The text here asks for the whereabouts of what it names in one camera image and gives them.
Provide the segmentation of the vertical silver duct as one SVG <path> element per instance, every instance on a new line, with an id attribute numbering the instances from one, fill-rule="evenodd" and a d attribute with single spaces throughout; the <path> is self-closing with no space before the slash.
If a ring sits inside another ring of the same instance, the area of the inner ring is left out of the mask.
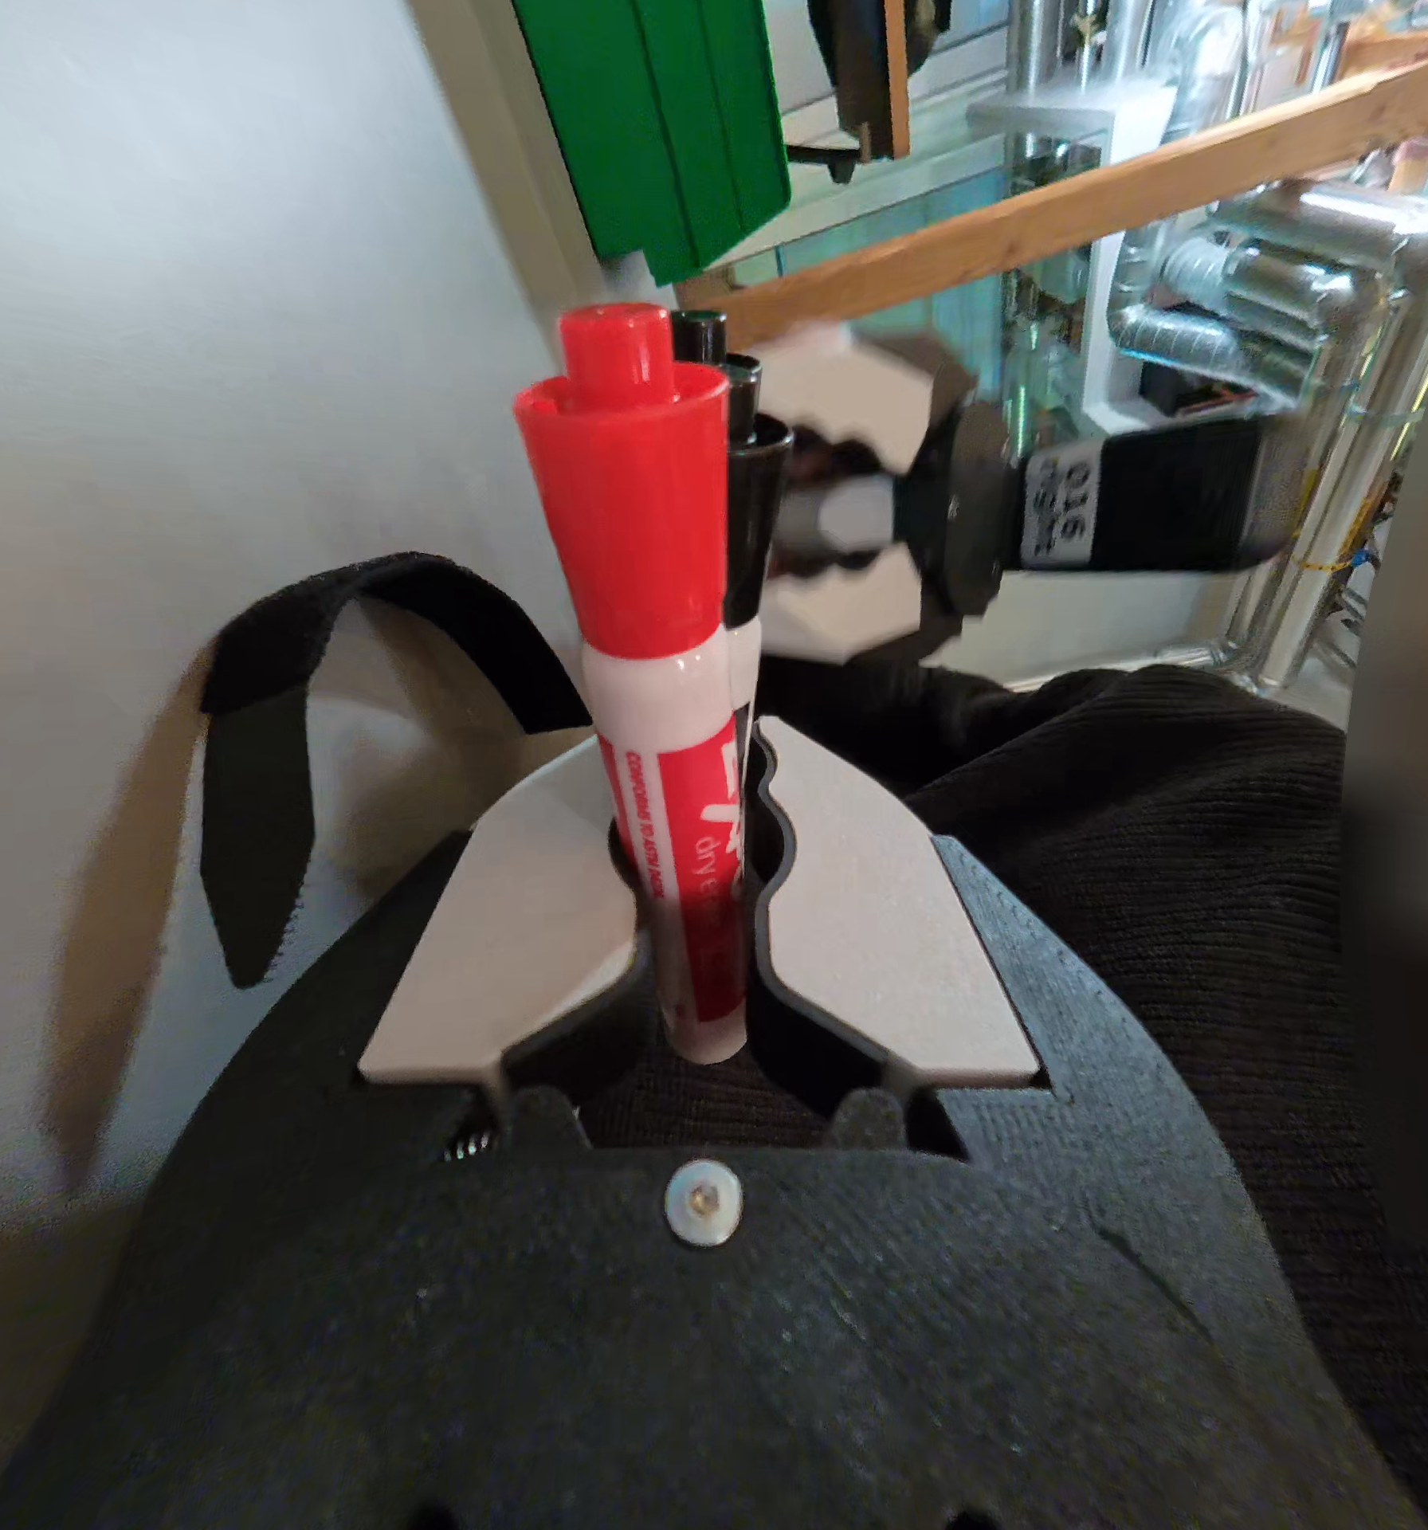
<path id="1" fill-rule="evenodd" d="M 1011 136 L 1092 144 L 1102 166 L 1231 122 L 1245 79 L 1247 8 L 1235 2 L 1111 4 L 1114 40 L 1079 67 L 984 109 Z"/>

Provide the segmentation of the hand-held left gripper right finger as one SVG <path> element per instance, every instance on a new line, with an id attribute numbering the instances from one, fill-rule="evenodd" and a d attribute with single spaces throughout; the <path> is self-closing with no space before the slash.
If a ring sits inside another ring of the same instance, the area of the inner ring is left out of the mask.
<path id="1" fill-rule="evenodd" d="M 752 815 L 776 863 L 754 907 L 752 1051 L 788 1087 L 1028 1087 L 1041 1060 L 934 834 L 775 716 Z"/>

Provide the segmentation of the green plastic bin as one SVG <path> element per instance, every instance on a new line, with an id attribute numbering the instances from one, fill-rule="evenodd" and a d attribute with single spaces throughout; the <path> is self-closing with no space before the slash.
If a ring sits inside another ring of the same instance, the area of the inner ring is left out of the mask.
<path id="1" fill-rule="evenodd" d="M 515 2 L 590 243 L 658 286 L 721 265 L 792 184 L 760 2 Z"/>

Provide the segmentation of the silver ducts bundle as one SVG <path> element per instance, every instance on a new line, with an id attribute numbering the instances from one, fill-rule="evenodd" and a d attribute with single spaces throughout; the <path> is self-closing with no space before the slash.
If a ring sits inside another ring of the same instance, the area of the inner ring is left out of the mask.
<path id="1" fill-rule="evenodd" d="M 1243 388 L 1285 410 L 1353 394 L 1388 289 L 1368 271 L 1175 219 L 1127 232 L 1106 297 L 1114 348 L 1149 365 Z"/>

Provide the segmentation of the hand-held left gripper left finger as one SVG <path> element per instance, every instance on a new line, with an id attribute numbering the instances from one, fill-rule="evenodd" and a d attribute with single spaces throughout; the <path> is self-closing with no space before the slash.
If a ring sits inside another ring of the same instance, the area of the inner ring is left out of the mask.
<path id="1" fill-rule="evenodd" d="M 644 955 L 596 737 L 477 820 L 360 1060 L 373 1086 L 526 1087 Z"/>

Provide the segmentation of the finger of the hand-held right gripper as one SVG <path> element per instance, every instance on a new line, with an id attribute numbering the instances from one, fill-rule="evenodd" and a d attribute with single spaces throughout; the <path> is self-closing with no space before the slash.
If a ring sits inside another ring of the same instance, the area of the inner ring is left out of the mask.
<path id="1" fill-rule="evenodd" d="M 912 555 L 778 576 L 762 592 L 762 656 L 842 665 L 913 636 L 921 617 L 923 582 Z"/>
<path id="2" fill-rule="evenodd" d="M 862 447 L 890 474 L 909 472 L 929 434 L 977 393 L 977 372 L 931 330 L 799 329 L 752 356 L 764 413 L 832 447 Z"/>

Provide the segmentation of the red dry-erase marker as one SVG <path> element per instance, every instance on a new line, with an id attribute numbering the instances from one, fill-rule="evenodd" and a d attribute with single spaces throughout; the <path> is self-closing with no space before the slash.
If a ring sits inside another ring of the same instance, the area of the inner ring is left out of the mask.
<path id="1" fill-rule="evenodd" d="M 673 354 L 649 303 L 561 316 L 561 375 L 513 415 L 579 632 L 619 840 L 671 1048 L 746 1041 L 743 745 L 727 593 L 725 375 Z"/>

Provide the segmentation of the person's black sweater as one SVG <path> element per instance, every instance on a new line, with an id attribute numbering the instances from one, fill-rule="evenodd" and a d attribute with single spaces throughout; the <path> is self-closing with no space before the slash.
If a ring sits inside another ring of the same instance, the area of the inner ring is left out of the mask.
<path id="1" fill-rule="evenodd" d="M 1428 1248 L 1385 1215 L 1358 1078 L 1345 732 L 1173 665 L 1019 694 L 944 667 L 768 659 L 757 711 L 958 840 L 1145 1025 L 1428 1518 Z"/>

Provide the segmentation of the wooden handrail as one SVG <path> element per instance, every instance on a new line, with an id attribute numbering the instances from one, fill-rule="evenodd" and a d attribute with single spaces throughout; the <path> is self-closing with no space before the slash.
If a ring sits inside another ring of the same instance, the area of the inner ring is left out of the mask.
<path id="1" fill-rule="evenodd" d="M 1411 139 L 1428 139 L 1428 55 L 796 275 L 729 287 L 708 273 L 678 300 L 724 313 L 732 346 L 751 353 L 807 324 L 858 321 Z"/>

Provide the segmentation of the black dry-erase marker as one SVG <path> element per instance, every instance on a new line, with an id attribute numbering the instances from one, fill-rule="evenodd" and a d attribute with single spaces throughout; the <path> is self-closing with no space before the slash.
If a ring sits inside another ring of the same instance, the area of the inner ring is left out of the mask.
<path id="1" fill-rule="evenodd" d="M 724 630 L 741 737 L 756 702 L 764 584 L 792 450 L 792 431 L 765 412 L 756 413 L 749 437 L 727 450 Z"/>
<path id="2" fill-rule="evenodd" d="M 760 410 L 762 359 L 730 348 L 724 313 L 674 311 L 670 321 L 674 359 L 724 373 L 729 436 L 735 442 L 752 439 Z"/>

